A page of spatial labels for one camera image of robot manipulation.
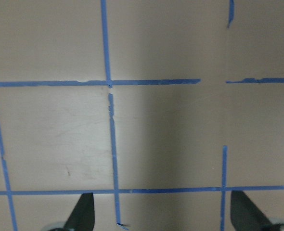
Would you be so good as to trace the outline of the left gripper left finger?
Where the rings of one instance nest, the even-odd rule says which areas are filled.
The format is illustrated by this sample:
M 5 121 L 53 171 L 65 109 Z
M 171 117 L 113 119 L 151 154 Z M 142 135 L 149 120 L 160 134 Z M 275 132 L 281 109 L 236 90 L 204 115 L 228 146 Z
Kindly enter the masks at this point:
M 92 231 L 95 225 L 93 193 L 83 193 L 63 226 L 65 231 Z

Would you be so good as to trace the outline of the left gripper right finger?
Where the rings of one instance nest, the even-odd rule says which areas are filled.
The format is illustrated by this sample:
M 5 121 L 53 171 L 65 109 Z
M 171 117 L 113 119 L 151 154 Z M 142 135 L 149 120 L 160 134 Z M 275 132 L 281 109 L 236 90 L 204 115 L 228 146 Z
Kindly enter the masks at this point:
M 243 191 L 231 192 L 230 219 L 236 231 L 277 231 Z

